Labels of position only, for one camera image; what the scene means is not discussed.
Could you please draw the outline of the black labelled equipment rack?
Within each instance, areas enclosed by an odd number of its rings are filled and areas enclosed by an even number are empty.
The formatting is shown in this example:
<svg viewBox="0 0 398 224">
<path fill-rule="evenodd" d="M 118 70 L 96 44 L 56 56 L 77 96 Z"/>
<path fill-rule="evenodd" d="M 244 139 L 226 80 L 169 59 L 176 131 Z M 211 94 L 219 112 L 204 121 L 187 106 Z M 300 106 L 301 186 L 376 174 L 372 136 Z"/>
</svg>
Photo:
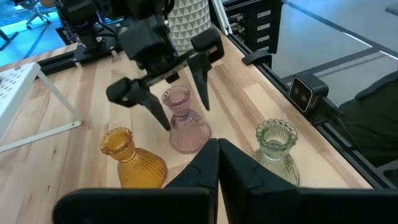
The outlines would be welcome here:
<svg viewBox="0 0 398 224">
<path fill-rule="evenodd" d="M 282 0 L 229 0 L 223 3 L 233 33 L 253 52 L 277 52 Z"/>
</svg>

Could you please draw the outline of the black aluminium table frame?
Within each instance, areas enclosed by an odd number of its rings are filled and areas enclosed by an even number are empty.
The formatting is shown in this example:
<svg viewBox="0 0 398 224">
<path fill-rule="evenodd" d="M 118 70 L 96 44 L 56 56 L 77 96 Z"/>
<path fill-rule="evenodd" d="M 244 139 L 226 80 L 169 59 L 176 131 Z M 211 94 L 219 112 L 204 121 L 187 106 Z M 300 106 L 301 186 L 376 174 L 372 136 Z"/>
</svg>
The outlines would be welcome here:
<svg viewBox="0 0 398 224">
<path fill-rule="evenodd" d="M 383 170 L 372 166 L 358 152 L 348 151 L 347 142 L 329 125 L 314 127 L 283 95 L 283 87 L 265 60 L 246 65 L 243 57 L 250 48 L 236 37 L 223 37 L 225 56 L 213 66 L 209 77 L 211 108 L 206 110 L 198 94 L 192 106 L 210 124 L 214 138 L 226 138 L 246 154 L 259 149 L 255 132 L 268 119 L 290 122 L 298 132 L 298 141 L 289 152 L 288 166 L 299 174 L 302 187 L 391 189 L 393 183 Z M 100 153 L 100 139 L 118 127 L 130 128 L 137 146 L 163 158 L 169 179 L 174 178 L 193 159 L 192 154 L 176 151 L 169 134 L 141 106 L 122 108 L 108 103 L 107 84 L 127 75 L 138 77 L 137 66 L 125 55 L 88 64 L 78 70 L 70 53 L 40 61 L 47 75 L 74 75 L 85 78 L 70 93 L 84 117 L 84 125 L 71 133 L 64 147 L 64 163 L 59 175 L 66 190 L 87 186 L 117 187 L 116 163 Z"/>
</svg>

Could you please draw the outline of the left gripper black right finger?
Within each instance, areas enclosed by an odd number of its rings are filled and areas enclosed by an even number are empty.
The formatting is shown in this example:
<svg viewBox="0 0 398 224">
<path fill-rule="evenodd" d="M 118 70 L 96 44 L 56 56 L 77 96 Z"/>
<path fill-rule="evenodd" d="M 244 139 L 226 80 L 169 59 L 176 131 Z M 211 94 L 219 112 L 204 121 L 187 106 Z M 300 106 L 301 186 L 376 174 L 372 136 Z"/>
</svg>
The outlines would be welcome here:
<svg viewBox="0 0 398 224">
<path fill-rule="evenodd" d="M 398 190 L 296 187 L 227 139 L 218 142 L 232 224 L 398 224 Z"/>
</svg>

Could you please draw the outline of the person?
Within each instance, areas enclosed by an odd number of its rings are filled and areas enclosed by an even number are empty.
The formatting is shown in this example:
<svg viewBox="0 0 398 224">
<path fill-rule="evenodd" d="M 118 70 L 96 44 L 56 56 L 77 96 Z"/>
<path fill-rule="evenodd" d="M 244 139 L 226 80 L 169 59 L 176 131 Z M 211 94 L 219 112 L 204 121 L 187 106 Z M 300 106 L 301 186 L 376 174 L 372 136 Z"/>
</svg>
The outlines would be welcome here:
<svg viewBox="0 0 398 224">
<path fill-rule="evenodd" d="M 360 91 L 339 110 L 358 151 L 375 167 L 397 161 L 384 175 L 398 187 L 398 70 Z"/>
</svg>

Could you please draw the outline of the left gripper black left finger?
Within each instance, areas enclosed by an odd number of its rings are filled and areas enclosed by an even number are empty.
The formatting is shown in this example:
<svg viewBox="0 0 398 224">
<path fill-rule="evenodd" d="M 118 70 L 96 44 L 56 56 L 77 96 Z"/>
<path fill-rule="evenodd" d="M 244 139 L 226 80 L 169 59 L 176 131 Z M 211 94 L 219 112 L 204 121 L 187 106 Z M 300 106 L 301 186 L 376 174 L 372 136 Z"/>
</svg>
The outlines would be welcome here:
<svg viewBox="0 0 398 224">
<path fill-rule="evenodd" d="M 162 189 L 80 189 L 54 206 L 53 224 L 216 224 L 220 146 L 210 139 Z"/>
</svg>

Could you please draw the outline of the green glass candle holder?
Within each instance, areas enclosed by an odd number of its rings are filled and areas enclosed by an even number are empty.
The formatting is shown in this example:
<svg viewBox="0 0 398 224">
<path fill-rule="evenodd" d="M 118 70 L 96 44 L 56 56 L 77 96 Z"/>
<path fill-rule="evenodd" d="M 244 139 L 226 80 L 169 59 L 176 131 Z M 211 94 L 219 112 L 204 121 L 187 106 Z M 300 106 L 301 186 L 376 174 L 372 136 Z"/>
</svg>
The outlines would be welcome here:
<svg viewBox="0 0 398 224">
<path fill-rule="evenodd" d="M 256 139 L 259 148 L 251 157 L 274 174 L 299 186 L 299 170 L 290 155 L 298 140 L 294 126 L 283 119 L 268 119 L 257 127 Z"/>
</svg>

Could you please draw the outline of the pink glass candle holder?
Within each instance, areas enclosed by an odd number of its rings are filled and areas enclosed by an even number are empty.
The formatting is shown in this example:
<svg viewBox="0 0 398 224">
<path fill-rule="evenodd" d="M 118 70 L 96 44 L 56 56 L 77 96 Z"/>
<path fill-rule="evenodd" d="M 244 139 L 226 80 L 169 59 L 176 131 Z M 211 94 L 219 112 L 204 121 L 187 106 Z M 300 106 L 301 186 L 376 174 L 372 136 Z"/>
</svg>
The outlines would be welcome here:
<svg viewBox="0 0 398 224">
<path fill-rule="evenodd" d="M 210 125 L 191 109 L 191 91 L 184 86 L 173 86 L 162 95 L 163 104 L 172 112 L 170 144 L 182 154 L 198 152 L 211 138 Z"/>
</svg>

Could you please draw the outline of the silver aluminium profile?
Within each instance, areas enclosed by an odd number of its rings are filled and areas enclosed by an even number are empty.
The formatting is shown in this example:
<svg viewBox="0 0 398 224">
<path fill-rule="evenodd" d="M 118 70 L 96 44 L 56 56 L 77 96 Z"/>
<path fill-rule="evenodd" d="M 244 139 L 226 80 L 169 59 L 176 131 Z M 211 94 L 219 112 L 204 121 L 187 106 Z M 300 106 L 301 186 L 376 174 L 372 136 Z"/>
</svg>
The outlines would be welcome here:
<svg viewBox="0 0 398 224">
<path fill-rule="evenodd" d="M 232 30 L 222 0 L 212 0 L 212 3 L 222 32 L 224 35 L 230 35 Z"/>
</svg>

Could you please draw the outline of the small black edge bracket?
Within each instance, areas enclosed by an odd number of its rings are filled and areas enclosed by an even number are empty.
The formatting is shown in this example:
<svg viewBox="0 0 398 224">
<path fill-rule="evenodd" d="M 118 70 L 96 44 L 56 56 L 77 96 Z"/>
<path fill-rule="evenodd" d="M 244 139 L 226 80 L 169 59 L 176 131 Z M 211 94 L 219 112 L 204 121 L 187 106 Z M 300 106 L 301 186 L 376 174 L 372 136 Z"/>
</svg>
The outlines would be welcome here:
<svg viewBox="0 0 398 224">
<path fill-rule="evenodd" d="M 244 58 L 242 58 L 242 62 L 245 65 L 257 65 L 257 64 L 266 64 L 268 67 L 272 66 L 272 55 L 269 54 L 266 50 L 258 50 L 257 52 L 253 52 Z"/>
</svg>

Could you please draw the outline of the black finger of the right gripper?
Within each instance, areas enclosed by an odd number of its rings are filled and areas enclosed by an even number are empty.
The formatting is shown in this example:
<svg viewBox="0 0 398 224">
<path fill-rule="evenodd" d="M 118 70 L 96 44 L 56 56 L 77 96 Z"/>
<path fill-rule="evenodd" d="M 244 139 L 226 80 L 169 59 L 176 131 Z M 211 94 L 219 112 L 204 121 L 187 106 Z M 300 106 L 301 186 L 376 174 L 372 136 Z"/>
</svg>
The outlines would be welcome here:
<svg viewBox="0 0 398 224">
<path fill-rule="evenodd" d="M 132 108 L 136 105 L 145 107 L 166 131 L 171 130 L 170 123 L 158 97 L 153 95 L 141 83 L 140 79 L 131 80 L 124 77 L 107 87 L 106 96 L 108 101 L 126 108 Z"/>
<path fill-rule="evenodd" d="M 187 62 L 193 76 L 201 102 L 210 110 L 208 97 L 208 72 L 212 63 L 224 56 L 224 47 L 217 28 L 210 27 L 191 39 L 195 54 Z"/>
</svg>

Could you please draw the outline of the amber glass candle holder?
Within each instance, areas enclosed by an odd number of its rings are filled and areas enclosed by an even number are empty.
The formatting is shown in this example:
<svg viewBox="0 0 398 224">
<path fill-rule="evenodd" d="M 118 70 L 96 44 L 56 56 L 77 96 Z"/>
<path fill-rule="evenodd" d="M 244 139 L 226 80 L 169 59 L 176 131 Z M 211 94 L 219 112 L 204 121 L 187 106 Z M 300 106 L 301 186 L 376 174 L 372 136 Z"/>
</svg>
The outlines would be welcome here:
<svg viewBox="0 0 398 224">
<path fill-rule="evenodd" d="M 124 189 L 158 189 L 166 179 L 163 158 L 137 147 L 128 128 L 108 131 L 101 139 L 100 150 L 118 162 L 118 177 Z"/>
</svg>

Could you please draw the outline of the green succulent in white pot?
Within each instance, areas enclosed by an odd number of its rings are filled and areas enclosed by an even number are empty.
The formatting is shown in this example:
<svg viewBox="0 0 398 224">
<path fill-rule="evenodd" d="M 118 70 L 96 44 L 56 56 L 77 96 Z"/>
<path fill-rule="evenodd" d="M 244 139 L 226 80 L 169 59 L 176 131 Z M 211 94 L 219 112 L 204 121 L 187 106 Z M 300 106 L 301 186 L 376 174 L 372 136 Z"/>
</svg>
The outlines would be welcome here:
<svg viewBox="0 0 398 224">
<path fill-rule="evenodd" d="M 191 38 L 211 27 L 208 0 L 175 0 L 169 24 L 175 48 L 184 54 L 193 48 Z"/>
</svg>

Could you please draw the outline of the grey office chair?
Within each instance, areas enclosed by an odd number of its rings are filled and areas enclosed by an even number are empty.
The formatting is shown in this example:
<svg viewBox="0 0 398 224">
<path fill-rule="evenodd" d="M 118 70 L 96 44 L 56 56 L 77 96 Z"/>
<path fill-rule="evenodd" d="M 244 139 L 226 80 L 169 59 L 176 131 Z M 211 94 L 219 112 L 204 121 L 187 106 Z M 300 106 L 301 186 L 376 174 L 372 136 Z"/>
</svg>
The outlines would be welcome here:
<svg viewBox="0 0 398 224">
<path fill-rule="evenodd" d="M 46 24 L 51 24 L 51 21 L 48 19 L 49 13 L 55 12 L 54 10 L 46 10 L 46 11 L 41 11 L 38 7 L 37 4 L 39 3 L 39 0 L 20 0 L 18 5 L 23 7 L 24 9 L 27 9 L 32 13 L 32 15 L 29 17 L 29 19 L 26 22 L 26 27 L 27 29 L 31 30 L 31 24 L 32 21 L 36 18 L 39 18 L 41 21 L 44 21 Z"/>
</svg>

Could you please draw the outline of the white perforated metal stand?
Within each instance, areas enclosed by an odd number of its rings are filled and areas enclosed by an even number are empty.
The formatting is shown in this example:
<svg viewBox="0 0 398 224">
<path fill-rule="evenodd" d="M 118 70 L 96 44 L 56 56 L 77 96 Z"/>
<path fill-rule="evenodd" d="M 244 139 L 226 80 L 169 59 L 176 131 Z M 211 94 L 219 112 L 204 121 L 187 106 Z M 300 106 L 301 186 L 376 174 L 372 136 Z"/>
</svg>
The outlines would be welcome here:
<svg viewBox="0 0 398 224">
<path fill-rule="evenodd" d="M 66 97 L 61 94 L 49 78 L 45 76 L 41 66 L 37 62 L 32 62 L 0 72 L 0 137 L 4 136 L 11 119 L 19 109 L 20 104 L 24 100 L 35 78 L 42 80 L 66 109 L 71 112 L 74 122 L 0 146 L 0 153 L 69 131 L 83 124 L 83 120 L 77 110 L 69 103 Z"/>
</svg>

